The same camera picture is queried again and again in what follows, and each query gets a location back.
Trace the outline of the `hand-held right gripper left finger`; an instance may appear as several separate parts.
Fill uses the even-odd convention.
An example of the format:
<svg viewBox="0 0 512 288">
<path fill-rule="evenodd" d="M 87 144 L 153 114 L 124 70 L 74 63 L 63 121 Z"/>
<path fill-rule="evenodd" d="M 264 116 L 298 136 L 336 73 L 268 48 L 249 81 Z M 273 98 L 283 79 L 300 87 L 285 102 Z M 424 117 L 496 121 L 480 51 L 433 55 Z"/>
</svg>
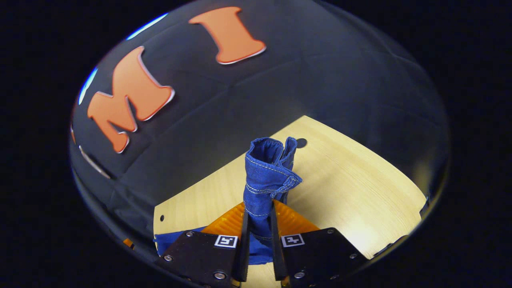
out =
<svg viewBox="0 0 512 288">
<path fill-rule="evenodd" d="M 156 264 L 203 288 L 241 288 L 248 275 L 249 224 L 240 203 L 201 231 L 183 232 Z"/>
</svg>

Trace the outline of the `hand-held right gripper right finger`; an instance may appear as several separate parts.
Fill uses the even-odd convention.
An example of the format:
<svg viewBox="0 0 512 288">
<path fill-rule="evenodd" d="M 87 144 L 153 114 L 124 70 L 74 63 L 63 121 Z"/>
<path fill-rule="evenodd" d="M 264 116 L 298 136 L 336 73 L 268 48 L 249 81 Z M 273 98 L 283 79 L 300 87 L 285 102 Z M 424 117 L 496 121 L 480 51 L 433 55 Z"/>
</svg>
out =
<svg viewBox="0 0 512 288">
<path fill-rule="evenodd" d="M 275 279 L 280 288 L 338 288 L 369 265 L 336 228 L 318 228 L 280 201 L 271 210 Z"/>
</svg>

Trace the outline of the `blue denim jeans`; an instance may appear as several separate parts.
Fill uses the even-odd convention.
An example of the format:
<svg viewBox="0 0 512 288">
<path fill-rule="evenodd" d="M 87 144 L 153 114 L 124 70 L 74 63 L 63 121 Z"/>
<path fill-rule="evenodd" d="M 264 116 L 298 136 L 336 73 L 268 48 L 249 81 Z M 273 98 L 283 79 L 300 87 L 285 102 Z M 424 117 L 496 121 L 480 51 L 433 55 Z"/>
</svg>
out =
<svg viewBox="0 0 512 288">
<path fill-rule="evenodd" d="M 264 137 L 254 139 L 243 164 L 220 168 L 193 185 L 194 198 L 184 196 L 189 189 L 174 197 L 165 213 L 155 216 L 171 220 L 170 228 L 155 232 L 154 242 L 159 256 L 186 230 L 196 232 L 206 228 L 232 207 L 243 203 L 252 221 L 249 231 L 249 264 L 259 266 L 273 261 L 270 231 L 270 212 L 273 200 L 284 204 L 288 193 L 302 182 L 293 172 L 298 141 L 288 137 L 285 142 Z"/>
</svg>

